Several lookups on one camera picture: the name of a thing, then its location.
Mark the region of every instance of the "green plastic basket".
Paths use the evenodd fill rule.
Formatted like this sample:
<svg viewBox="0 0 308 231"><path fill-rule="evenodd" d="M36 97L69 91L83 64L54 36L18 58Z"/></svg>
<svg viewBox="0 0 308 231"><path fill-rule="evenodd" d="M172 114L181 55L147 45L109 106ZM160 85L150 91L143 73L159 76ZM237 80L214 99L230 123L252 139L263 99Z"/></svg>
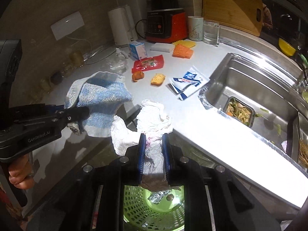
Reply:
<svg viewBox="0 0 308 231"><path fill-rule="evenodd" d="M178 231L184 229L184 186L171 190L172 201L163 197L159 204L148 200L152 192L142 188L125 186L124 220L138 230Z"/></svg>

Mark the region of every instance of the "white electric kettle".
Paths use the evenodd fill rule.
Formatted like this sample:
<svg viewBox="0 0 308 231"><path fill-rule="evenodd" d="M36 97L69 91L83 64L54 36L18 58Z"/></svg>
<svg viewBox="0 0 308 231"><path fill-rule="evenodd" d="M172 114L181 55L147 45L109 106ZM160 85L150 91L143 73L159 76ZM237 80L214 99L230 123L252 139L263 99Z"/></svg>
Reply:
<svg viewBox="0 0 308 231"><path fill-rule="evenodd" d="M120 6L108 12L113 38L117 46L137 40L135 23L130 6Z"/></svg>

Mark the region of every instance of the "human hand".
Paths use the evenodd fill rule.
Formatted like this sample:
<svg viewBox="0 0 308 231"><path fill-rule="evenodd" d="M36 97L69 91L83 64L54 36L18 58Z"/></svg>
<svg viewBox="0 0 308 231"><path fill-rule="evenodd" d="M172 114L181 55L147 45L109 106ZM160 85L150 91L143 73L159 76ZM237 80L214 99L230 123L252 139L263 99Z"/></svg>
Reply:
<svg viewBox="0 0 308 231"><path fill-rule="evenodd" d="M9 180L20 189L32 188L35 184L32 177L28 176L32 171L29 155L26 154L13 161L9 166Z"/></svg>

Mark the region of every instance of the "snack package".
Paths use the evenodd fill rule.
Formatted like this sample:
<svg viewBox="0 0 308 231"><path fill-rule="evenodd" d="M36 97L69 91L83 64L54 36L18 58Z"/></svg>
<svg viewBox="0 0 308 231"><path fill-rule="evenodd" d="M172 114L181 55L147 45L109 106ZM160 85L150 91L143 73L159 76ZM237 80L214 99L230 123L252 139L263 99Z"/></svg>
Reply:
<svg viewBox="0 0 308 231"><path fill-rule="evenodd" d="M164 66L163 55L144 58L134 62L134 67L131 69L132 73L136 71L147 71L153 69L161 69Z"/></svg>
<svg viewBox="0 0 308 231"><path fill-rule="evenodd" d="M184 101L209 81L209 78L205 77L195 66L192 66L183 77L170 79L170 84L174 91L180 95L179 99Z"/></svg>

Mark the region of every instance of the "blue striped towel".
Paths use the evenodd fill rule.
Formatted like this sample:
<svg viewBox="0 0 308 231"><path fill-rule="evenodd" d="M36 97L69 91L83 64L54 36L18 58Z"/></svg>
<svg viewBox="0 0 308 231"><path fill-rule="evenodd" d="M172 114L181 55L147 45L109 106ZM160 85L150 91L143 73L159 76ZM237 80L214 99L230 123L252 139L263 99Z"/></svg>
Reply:
<svg viewBox="0 0 308 231"><path fill-rule="evenodd" d="M118 108L132 100L133 96L125 86L124 76L97 72L72 84L66 95L64 108L87 106L90 116L79 124L79 130L82 125L89 136L108 137Z"/></svg>

